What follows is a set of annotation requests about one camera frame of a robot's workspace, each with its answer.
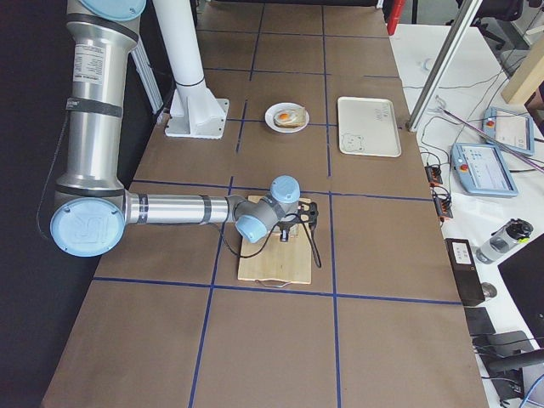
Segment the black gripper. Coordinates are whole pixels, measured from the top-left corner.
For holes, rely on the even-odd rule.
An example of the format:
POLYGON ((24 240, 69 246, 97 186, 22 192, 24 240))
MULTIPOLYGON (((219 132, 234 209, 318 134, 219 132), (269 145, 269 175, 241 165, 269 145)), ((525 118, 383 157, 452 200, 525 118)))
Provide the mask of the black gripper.
POLYGON ((291 236, 292 227, 289 225, 283 225, 280 227, 280 242, 288 242, 291 236))

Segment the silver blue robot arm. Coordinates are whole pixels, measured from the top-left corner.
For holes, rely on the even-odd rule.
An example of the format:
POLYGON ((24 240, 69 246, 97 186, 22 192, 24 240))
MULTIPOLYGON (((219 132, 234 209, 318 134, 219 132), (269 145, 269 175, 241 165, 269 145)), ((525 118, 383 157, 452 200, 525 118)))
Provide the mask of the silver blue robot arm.
MULTIPOLYGON (((198 139, 221 139, 229 101, 207 87, 190 3, 155 1, 174 80, 166 121, 154 127, 135 178, 195 182, 230 174, 223 149, 206 152, 198 139)), ((296 179, 273 180, 259 201, 238 195, 158 195, 128 190, 117 176, 129 54, 139 49, 143 1, 70 1, 66 25, 75 41, 67 169, 57 180, 50 233, 64 252, 94 257, 111 250, 130 224, 232 223, 250 242, 267 241, 301 222, 296 179)))

